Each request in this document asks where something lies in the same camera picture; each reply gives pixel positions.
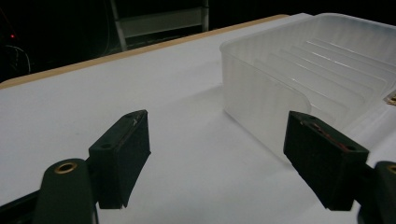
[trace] wooden table edge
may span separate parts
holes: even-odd
[[[54,69],[50,69],[48,71],[34,73],[34,74],[26,75],[26,76],[23,76],[23,77],[14,77],[12,79],[9,79],[9,80],[6,80],[6,81],[0,83],[0,90],[1,89],[5,89],[5,88],[9,88],[9,87],[13,87],[13,86],[17,86],[17,85],[21,85],[23,83],[39,80],[41,78],[57,76],[57,75],[60,75],[60,74],[63,74],[63,73],[67,73],[67,72],[71,72],[71,71],[75,71],[75,70],[78,70],[78,69],[81,69],[81,68],[94,66],[94,65],[97,65],[97,64],[100,64],[100,63],[106,63],[106,62],[110,62],[110,61],[115,61],[117,59],[130,57],[130,56],[133,56],[133,55],[136,55],[136,54],[149,52],[149,51],[152,51],[152,50],[155,50],[155,49],[162,49],[162,48],[174,46],[174,45],[177,45],[177,44],[181,44],[181,43],[185,43],[185,42],[188,42],[188,41],[204,38],[204,37],[211,36],[211,35],[219,35],[219,34],[222,34],[222,33],[225,33],[225,32],[229,32],[229,31],[232,31],[232,30],[241,29],[241,28],[244,28],[244,27],[260,24],[260,23],[267,22],[267,21],[274,21],[274,20],[282,19],[282,18],[285,18],[285,17],[288,17],[288,16],[289,15],[279,14],[279,15],[266,17],[266,18],[262,18],[262,19],[259,19],[259,20],[255,20],[255,21],[248,21],[248,22],[244,22],[244,23],[240,23],[240,24],[236,24],[236,25],[220,28],[220,29],[217,29],[217,30],[212,30],[212,31],[208,31],[208,32],[205,32],[205,33],[200,33],[200,34],[197,34],[197,35],[189,35],[189,36],[181,37],[181,38],[178,38],[178,39],[173,39],[173,40],[165,41],[165,42],[162,42],[162,43],[149,45],[149,46],[146,46],[146,47],[143,47],[143,48],[139,48],[139,49],[131,49],[131,50],[127,50],[127,51],[124,51],[124,52],[107,55],[107,56],[104,56],[104,57],[101,57],[101,58],[91,59],[91,60],[84,61],[84,62],[81,62],[81,63],[73,63],[73,64],[69,64],[69,65],[63,66],[63,67],[54,68]]]

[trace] translucent plastic container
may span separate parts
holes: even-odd
[[[396,27],[323,13],[225,42],[224,109],[281,160],[289,111],[339,131],[396,84]]]

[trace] screw hole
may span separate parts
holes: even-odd
[[[349,149],[349,150],[351,150],[351,151],[355,151],[355,150],[356,150],[356,148],[353,147],[353,146],[346,146],[346,148]]]
[[[396,175],[396,165],[389,165],[388,169]]]
[[[317,125],[311,124],[311,127],[316,129],[318,131],[318,133],[323,133],[323,131]]]
[[[74,171],[76,168],[77,168],[77,164],[75,162],[66,162],[56,167],[55,173],[58,175],[64,175]]]

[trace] table surface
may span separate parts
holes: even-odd
[[[3,83],[0,203],[39,189],[53,163],[88,158],[122,115],[147,109],[152,153],[128,207],[98,210],[101,223],[356,223],[358,204],[325,210],[222,107],[219,46],[309,17],[278,15]],[[396,161],[395,116],[380,106],[350,133],[373,149],[370,164]]]

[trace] dark background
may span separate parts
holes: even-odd
[[[116,2],[122,17],[201,4],[201,0]],[[396,25],[390,3],[209,0],[209,29],[276,14],[293,15],[302,12],[311,15],[334,12]],[[163,35],[178,37],[196,32],[199,31],[187,29]],[[146,38],[158,41],[167,39],[156,35]],[[133,39],[129,43],[132,48],[137,48],[154,42]],[[117,52],[120,52],[120,43],[109,0],[2,0],[0,3],[0,82]]]

